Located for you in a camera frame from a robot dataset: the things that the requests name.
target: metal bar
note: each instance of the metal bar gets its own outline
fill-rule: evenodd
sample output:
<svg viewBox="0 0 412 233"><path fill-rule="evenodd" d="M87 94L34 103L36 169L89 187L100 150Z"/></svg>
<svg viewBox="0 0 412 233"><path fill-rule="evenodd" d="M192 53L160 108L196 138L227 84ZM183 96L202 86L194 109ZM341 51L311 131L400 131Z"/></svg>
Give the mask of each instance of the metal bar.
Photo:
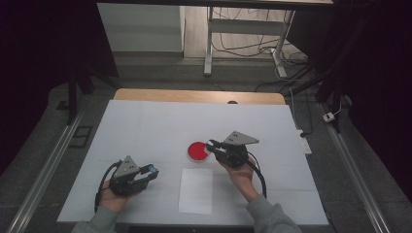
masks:
<svg viewBox="0 0 412 233"><path fill-rule="evenodd" d="M256 0L97 0L96 3L123 3L166 6L228 7L274 9L294 11L333 11L332 1L307 3L302 1L256 1Z"/></svg>
<svg viewBox="0 0 412 233"><path fill-rule="evenodd" d="M285 67L282 64L282 59L280 58L280 54L282 51L283 44L285 43L286 36L288 35L289 28L291 27L292 17L294 12L287 11L285 15L285 21L283 23L282 32L280 34L278 45L274 52L272 52L273 59L275 60L276 67L279 77L285 78L288 75L286 74Z"/></svg>
<svg viewBox="0 0 412 233"><path fill-rule="evenodd" d="M63 130L60 138L57 141L57 144L51 151L47 161L45 162L42 170L37 176L36 181L31 186L28 191L23 203L18 209L15 218L9 226L7 232L24 232L27 227L30 219L32 218L36 208L43 197L43 194L46 191L46 188L49 185L50 180L54 174L55 169L57 168L58 163L60 162L63 153L66 151L66 148L72 138L76 127L79 125L80 120L83 117L86 106L88 104L89 96L84 96L82 102L80 103L79 112L74 118L71 125L67 125Z"/></svg>
<svg viewBox="0 0 412 233"><path fill-rule="evenodd" d="M204 76L212 75L212 29L213 29L213 8L208 8L209 17L207 21L207 44L205 55Z"/></svg>
<svg viewBox="0 0 412 233"><path fill-rule="evenodd" d="M215 18L213 21L213 32L280 36L283 26L284 23L281 21Z"/></svg>
<svg viewBox="0 0 412 233"><path fill-rule="evenodd" d="M322 105L319 104L318 107L322 110L323 113L326 114L326 111ZM349 173L349 176L352 179L355 189L358 192L358 196L360 197L361 201L366 207L366 212L369 215L373 227L375 227L375 231L379 233L390 233L391 230L388 224L386 223L385 218L378 204L376 203L375 198L369 191L369 188L367 187L367 184L363 179L363 176L361 174L360 169L358 168L356 161L354 160L353 156L348 150L345 140L342 138L340 134L336 133L331 124L327 125L327 129L333 140L333 143L339 151L339 154Z"/></svg>

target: wooden board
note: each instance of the wooden board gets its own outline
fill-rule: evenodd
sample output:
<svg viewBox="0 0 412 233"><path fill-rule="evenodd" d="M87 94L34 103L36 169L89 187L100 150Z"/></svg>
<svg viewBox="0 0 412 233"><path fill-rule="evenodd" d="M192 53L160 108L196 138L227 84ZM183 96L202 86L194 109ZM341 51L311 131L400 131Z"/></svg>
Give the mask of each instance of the wooden board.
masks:
<svg viewBox="0 0 412 233"><path fill-rule="evenodd" d="M159 102L222 103L236 101L238 104L285 105L279 93L166 90L166 89L119 89L115 100L142 100Z"/></svg>

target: black cable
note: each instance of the black cable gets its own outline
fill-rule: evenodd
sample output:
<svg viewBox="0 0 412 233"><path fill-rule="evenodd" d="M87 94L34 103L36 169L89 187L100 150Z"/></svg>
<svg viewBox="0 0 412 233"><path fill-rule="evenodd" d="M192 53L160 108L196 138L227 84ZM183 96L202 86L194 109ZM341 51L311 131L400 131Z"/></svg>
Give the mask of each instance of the black cable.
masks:
<svg viewBox="0 0 412 233"><path fill-rule="evenodd" d="M242 8L239 10L239 12L237 13L237 15L236 15L233 19L236 19L237 16L239 16L239 14L240 14L241 11L242 11Z"/></svg>
<svg viewBox="0 0 412 233"><path fill-rule="evenodd" d="M271 41L267 41L267 42L262 42L262 43L258 43L258 44L253 44L253 45L249 45L249 46L244 46L244 47L226 48L226 47L224 46L224 44L223 44L222 33L220 33L220 34L221 34L221 44L222 44L222 47L223 47L225 50L241 50L241 49L247 49L247 48L256 47L256 46L259 46L259 45L265 45L265 44L269 44L269 43L272 43L272 42L279 41L279 39L275 39L275 40L271 40Z"/></svg>
<svg viewBox="0 0 412 233"><path fill-rule="evenodd" d="M302 52L301 51L294 52L289 56L289 58L286 58L285 54L282 52L282 56L283 56L282 61L284 61L289 66L308 65L309 64L308 61L304 61L302 59L291 59L292 55L298 54L298 53L302 53Z"/></svg>
<svg viewBox="0 0 412 233"><path fill-rule="evenodd" d="M230 19L230 18L228 18L228 17L222 16L220 13L215 12L215 10L213 10L213 13L217 14L219 17L223 17L223 18L226 18L226 19Z"/></svg>
<svg viewBox="0 0 412 233"><path fill-rule="evenodd" d="M285 82L292 82L292 81L288 81L289 79L293 79L295 76L297 76L300 72L302 72L305 68L309 67L308 65L302 67L300 70L298 70L296 73L294 73L292 76L284 79L284 80L280 80L280 81L275 81L275 82L270 82L270 83L262 83L259 84L257 87L255 87L255 92L258 92L258 89L261 88L264 85L271 85L271 84L280 84L280 83L285 83Z"/></svg>
<svg viewBox="0 0 412 233"><path fill-rule="evenodd" d="M114 168L114 167L119 167L121 165L121 160L119 162L116 162L114 164L112 164L109 169L107 169L106 173L104 174L102 181L100 182L99 188L97 189L96 192L96 196L94 197L94 212L97 212L97 207L99 206L99 202L100 202L100 198L101 198L101 191L103 191L106 188L102 188L103 187L103 183L106 181L106 177L107 175L110 173L110 171Z"/></svg>
<svg viewBox="0 0 412 233"><path fill-rule="evenodd" d="M292 84L294 84L295 82L297 82L298 80L300 80L300 79L302 79L303 78L303 76L305 76L307 73L309 73L312 69L313 69L313 67L311 67L311 66L305 66L305 67L308 67L309 69L307 69L305 72L303 72L302 74L300 74L300 75L298 75L294 80L292 80L290 83L287 83L286 85L284 85L282 88L280 88L279 90L278 90L278 92L279 93L281 93L281 91L284 89L284 88L286 88L288 85L292 85Z"/></svg>
<svg viewBox="0 0 412 233"><path fill-rule="evenodd" d="M264 177L261 174L260 170L249 160L246 160L246 164L248 164L254 171L257 173L258 178L260 179L261 182L261 189L263 192L264 198L267 198L266 196L266 182L264 181Z"/></svg>
<svg viewBox="0 0 412 233"><path fill-rule="evenodd" d="M270 10L267 10L266 21L267 21L267 19L269 18L269 12L270 12ZM263 41L263 37L264 37L264 35L261 35L260 43L259 43L259 45L258 45L258 47L257 47L258 50L260 50L260 46L261 46L261 42Z"/></svg>
<svg viewBox="0 0 412 233"><path fill-rule="evenodd" d="M260 52L258 52L258 53L255 53L255 54L245 55L245 54L239 54L239 53L236 53L236 52L233 52L233 51L228 51L228 50L219 50L219 49L217 49L217 48L215 47L215 45L213 44L213 42L212 42L212 47L213 47L216 51L227 52L227 53L230 53L230 54L233 54L233 55L244 56L244 57L251 57L251 56L261 55L264 51L269 50L269 49L265 49L265 50L262 50L262 51L260 51Z"/></svg>
<svg viewBox="0 0 412 233"><path fill-rule="evenodd" d="M254 158L255 162L257 163L257 168L260 170L260 166L258 165L258 159L252 153L248 152L248 154L250 154Z"/></svg>

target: gray fabric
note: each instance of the gray fabric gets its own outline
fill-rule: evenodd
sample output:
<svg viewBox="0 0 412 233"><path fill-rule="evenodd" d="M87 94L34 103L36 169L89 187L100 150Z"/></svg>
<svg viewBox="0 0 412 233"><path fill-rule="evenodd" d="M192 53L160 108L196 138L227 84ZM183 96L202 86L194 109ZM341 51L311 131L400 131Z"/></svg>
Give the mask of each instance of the gray fabric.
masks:
<svg viewBox="0 0 412 233"><path fill-rule="evenodd" d="M249 203L246 209L255 221L255 233L301 233L281 205L272 206L263 195Z"/></svg>
<svg viewBox="0 0 412 233"><path fill-rule="evenodd" d="M72 233L113 233L117 219L117 213L99 206L91 221L89 223L78 222Z"/></svg>
<svg viewBox="0 0 412 233"><path fill-rule="evenodd" d="M272 206L263 195L249 203L246 209L255 221L255 233L301 233L281 205ZM78 222L72 233L113 233L117 219L118 214L99 206L90 223Z"/></svg>

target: person's left hand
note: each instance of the person's left hand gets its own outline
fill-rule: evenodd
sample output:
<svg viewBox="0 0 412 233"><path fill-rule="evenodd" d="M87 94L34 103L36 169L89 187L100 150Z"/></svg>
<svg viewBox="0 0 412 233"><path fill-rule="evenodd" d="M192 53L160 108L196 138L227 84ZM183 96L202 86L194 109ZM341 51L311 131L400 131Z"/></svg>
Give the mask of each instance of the person's left hand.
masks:
<svg viewBox="0 0 412 233"><path fill-rule="evenodd" d="M135 195L128 197L117 196L110 189L109 181L106 181L103 183L99 205L119 214L124 209L127 201Z"/></svg>

